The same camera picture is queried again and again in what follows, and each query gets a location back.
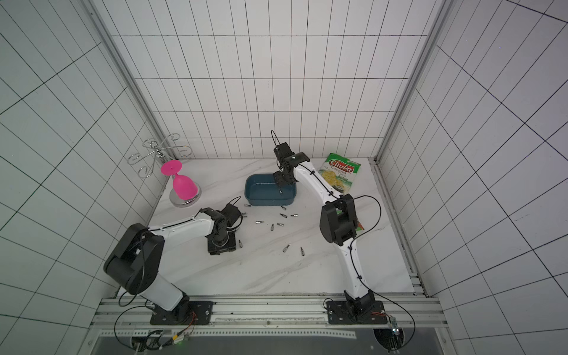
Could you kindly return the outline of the dark teal plastic storage box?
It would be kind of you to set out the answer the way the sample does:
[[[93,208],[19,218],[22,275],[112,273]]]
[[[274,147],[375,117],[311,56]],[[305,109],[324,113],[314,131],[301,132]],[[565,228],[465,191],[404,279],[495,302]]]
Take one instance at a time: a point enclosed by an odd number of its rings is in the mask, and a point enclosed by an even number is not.
[[[273,174],[254,174],[246,179],[244,195],[252,206],[288,206],[296,198],[297,187],[279,187]]]

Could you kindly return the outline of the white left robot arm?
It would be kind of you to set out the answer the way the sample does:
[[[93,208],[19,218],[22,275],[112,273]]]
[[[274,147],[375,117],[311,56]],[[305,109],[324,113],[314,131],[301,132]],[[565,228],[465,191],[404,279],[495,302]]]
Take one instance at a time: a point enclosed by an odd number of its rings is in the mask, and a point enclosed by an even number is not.
[[[186,294],[160,275],[164,250],[194,239],[206,239],[207,252],[213,256],[235,251],[235,233],[243,213],[235,204],[222,210],[202,208],[179,222],[161,227],[131,225],[110,253],[104,272],[128,294],[141,295],[160,309],[173,313]]]

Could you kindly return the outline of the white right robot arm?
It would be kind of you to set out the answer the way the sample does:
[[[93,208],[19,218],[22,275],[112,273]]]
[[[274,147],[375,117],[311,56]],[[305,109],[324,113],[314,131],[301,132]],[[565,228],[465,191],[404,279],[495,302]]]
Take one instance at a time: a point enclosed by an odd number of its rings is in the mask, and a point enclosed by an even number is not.
[[[278,171],[273,176],[279,187],[301,183],[310,188],[321,205],[320,225],[324,239],[339,253],[347,279],[344,291],[346,307],[352,317],[370,312],[376,302],[375,293],[365,285],[365,275],[357,251],[358,218],[355,199],[340,195],[315,169],[306,154],[295,153],[290,146],[276,143],[274,153]]]

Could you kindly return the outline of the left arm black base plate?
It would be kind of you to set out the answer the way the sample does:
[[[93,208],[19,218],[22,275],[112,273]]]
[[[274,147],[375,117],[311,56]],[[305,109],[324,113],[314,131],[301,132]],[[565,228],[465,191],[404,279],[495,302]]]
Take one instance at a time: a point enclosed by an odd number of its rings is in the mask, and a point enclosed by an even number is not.
[[[155,306],[151,325],[208,325],[212,317],[214,303],[211,301],[189,301],[183,299],[173,310],[167,311]]]

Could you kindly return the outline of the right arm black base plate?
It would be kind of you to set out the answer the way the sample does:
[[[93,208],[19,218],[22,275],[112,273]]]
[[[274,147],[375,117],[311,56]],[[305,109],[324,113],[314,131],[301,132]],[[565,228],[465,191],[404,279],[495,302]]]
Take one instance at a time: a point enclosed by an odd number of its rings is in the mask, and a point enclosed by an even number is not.
[[[386,325],[388,318],[380,301],[369,303],[362,308],[350,307],[346,301],[326,300],[323,303],[330,325]]]

